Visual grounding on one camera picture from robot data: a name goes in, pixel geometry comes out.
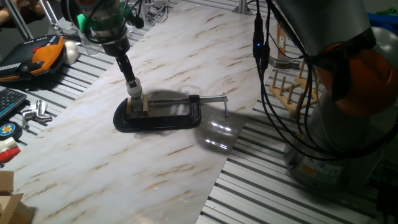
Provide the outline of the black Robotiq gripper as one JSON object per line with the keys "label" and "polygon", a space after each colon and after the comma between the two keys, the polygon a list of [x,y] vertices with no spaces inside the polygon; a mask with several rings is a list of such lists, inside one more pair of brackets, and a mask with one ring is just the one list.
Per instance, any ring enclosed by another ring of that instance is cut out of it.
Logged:
{"label": "black Robotiq gripper", "polygon": [[122,35],[116,40],[102,43],[101,46],[107,55],[116,58],[119,69],[124,75],[127,85],[130,88],[136,87],[136,78],[134,76],[129,58],[126,55],[126,52],[130,49],[130,43],[127,35]]}

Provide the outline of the person hand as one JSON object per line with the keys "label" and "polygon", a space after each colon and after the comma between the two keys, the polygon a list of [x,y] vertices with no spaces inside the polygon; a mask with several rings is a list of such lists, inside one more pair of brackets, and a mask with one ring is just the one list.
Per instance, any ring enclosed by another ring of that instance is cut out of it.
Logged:
{"label": "person hand", "polygon": [[1,17],[0,18],[1,28],[10,28],[10,27],[13,28],[14,27],[14,22],[12,20],[12,17],[5,7],[1,7],[0,17]]}
{"label": "person hand", "polygon": [[28,7],[32,12],[34,12],[38,16],[44,16],[45,11],[39,0],[27,0],[26,1]]}

